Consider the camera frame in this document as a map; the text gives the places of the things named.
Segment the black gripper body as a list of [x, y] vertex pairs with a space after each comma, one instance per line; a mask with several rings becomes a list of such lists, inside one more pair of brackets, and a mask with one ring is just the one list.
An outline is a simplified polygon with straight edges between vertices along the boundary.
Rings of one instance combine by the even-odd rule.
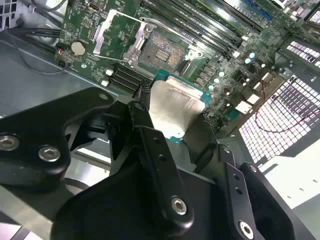
[[[182, 240], [230, 240], [225, 204], [208, 179], [180, 170], [194, 209]], [[168, 240], [158, 205], [138, 164], [109, 176], [68, 200], [51, 230], [53, 240]]]

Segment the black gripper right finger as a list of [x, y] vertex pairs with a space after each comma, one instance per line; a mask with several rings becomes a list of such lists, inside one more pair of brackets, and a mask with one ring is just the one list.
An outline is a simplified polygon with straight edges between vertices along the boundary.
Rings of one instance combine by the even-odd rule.
[[195, 173], [214, 182], [216, 240], [310, 240], [311, 232], [252, 163], [237, 164], [210, 124], [195, 120], [185, 133]]

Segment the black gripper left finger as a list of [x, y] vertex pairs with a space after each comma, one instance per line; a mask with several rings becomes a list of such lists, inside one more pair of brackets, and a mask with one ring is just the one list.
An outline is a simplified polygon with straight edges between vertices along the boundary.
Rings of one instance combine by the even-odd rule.
[[2, 118], [0, 182], [35, 192], [57, 189], [71, 152], [106, 135], [116, 174], [139, 165], [166, 229], [189, 229], [194, 210], [163, 133], [146, 106], [90, 87]]

